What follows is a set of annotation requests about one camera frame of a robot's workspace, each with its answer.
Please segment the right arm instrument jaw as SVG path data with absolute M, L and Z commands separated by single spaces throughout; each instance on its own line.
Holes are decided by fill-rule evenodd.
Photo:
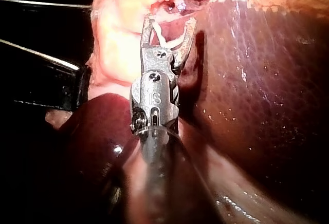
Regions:
M 152 14 L 147 14 L 143 20 L 143 28 L 141 33 L 140 48 L 149 47 L 153 23 L 155 22 Z
M 178 48 L 173 50 L 173 67 L 180 68 L 188 58 L 196 31 L 196 19 L 191 17 L 185 22 L 184 38 Z

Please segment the right arm instrument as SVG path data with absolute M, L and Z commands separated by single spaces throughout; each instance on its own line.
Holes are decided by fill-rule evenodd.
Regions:
M 163 126 L 177 131 L 179 91 L 172 70 L 173 53 L 163 47 L 142 47 L 141 76 L 131 85 L 131 130 Z

